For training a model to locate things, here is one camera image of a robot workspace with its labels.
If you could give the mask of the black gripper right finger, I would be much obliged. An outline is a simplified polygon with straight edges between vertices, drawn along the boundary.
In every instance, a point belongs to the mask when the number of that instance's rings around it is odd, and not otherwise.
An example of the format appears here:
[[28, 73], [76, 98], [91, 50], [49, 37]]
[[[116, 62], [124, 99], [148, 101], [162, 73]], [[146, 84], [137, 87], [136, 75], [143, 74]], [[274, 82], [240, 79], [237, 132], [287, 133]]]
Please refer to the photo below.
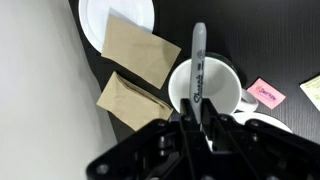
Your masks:
[[202, 100], [201, 122], [206, 134], [213, 134], [220, 126], [220, 115], [209, 99]]

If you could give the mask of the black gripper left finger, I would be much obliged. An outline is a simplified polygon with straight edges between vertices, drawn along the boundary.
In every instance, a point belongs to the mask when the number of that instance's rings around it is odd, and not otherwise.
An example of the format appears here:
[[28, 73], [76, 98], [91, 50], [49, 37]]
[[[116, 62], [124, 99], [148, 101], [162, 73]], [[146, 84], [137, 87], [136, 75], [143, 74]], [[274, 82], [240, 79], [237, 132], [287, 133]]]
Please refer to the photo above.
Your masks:
[[201, 125], [197, 122], [195, 113], [189, 99], [180, 101], [180, 113], [182, 114], [182, 126], [186, 131], [200, 131]]

